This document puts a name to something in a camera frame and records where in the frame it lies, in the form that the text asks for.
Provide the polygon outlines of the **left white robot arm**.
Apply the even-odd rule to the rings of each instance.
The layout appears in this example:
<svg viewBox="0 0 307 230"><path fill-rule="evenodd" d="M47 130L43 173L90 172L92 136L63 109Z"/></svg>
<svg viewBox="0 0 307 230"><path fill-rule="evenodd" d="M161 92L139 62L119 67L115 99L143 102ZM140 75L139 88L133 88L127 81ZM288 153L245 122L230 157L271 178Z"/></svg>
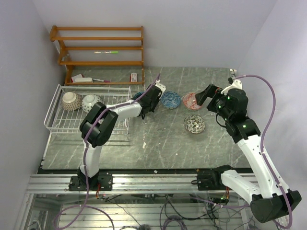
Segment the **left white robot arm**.
<svg viewBox="0 0 307 230"><path fill-rule="evenodd" d="M108 106L101 102L94 104L79 128L84 146L83 161L77 176L71 178L71 191L93 190L102 184L108 185L106 179L99 180L99 159L102 147L108 142L115 124L126 118L145 118L147 113L155 110L164 91L163 88L151 85L142 95L125 103Z"/></svg>

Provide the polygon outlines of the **light blue patterned bowl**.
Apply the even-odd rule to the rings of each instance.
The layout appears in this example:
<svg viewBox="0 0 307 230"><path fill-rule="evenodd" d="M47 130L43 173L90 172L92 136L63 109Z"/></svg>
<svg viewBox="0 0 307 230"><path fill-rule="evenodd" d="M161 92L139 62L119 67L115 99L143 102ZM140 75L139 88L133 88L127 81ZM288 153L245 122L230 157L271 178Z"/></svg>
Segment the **light blue patterned bowl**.
<svg viewBox="0 0 307 230"><path fill-rule="evenodd" d="M160 102L167 109L176 109L180 105L181 97L176 92L167 91L162 95Z"/></svg>

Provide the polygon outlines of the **dark blue patterned bowl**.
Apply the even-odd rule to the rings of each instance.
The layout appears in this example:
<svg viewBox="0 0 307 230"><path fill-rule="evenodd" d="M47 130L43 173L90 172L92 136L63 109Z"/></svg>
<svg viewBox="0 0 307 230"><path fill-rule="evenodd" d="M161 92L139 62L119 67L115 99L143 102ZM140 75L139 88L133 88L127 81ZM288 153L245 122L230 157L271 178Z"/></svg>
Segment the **dark blue patterned bowl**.
<svg viewBox="0 0 307 230"><path fill-rule="evenodd" d="M138 92L136 94L134 94L134 96L132 97L132 100L136 100L137 98L139 98L144 92Z"/></svg>

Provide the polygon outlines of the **black and white leaf bowl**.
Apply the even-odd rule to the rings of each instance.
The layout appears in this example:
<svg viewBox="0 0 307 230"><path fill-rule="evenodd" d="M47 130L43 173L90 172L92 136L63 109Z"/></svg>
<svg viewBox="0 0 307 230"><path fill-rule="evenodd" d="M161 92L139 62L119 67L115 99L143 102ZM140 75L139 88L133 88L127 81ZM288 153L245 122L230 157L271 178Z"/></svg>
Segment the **black and white leaf bowl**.
<svg viewBox="0 0 307 230"><path fill-rule="evenodd" d="M199 134L205 130L205 121L199 115L188 115L184 119L183 125L192 134Z"/></svg>

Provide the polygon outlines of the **brown patterned bowl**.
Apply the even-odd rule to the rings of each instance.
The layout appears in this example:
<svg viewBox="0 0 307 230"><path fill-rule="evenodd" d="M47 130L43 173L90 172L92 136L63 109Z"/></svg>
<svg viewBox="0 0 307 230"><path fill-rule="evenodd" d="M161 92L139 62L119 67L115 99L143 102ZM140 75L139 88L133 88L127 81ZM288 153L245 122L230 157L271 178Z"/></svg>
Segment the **brown patterned bowl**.
<svg viewBox="0 0 307 230"><path fill-rule="evenodd" d="M82 104L82 97L74 92L66 92L62 97L62 108L66 111L79 110Z"/></svg>

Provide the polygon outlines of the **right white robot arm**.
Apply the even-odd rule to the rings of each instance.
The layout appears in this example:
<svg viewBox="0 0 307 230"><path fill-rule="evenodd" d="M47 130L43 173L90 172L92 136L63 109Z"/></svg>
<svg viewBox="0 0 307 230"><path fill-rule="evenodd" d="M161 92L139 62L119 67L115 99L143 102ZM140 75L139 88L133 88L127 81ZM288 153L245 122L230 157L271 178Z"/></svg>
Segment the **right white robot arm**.
<svg viewBox="0 0 307 230"><path fill-rule="evenodd" d="M248 97L242 85L233 83L222 89L210 84L195 98L199 106L211 98L207 109L225 121L227 133L244 153L258 181L254 185L225 165L215 169L217 175L211 178L212 186L218 190L225 186L234 190L249 203L260 223L290 216L302 197L297 190L290 189L266 152L258 126L247 116Z"/></svg>

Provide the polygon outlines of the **red circle patterned bowl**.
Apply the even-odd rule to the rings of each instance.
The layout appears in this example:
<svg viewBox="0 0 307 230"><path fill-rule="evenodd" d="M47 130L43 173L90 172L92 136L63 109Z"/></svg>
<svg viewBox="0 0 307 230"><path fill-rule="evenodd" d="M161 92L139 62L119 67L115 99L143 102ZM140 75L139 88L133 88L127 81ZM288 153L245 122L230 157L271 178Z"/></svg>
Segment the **red circle patterned bowl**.
<svg viewBox="0 0 307 230"><path fill-rule="evenodd" d="M95 94L89 94L82 100L82 109L84 112L89 113L92 107L97 103L101 102L101 98Z"/></svg>

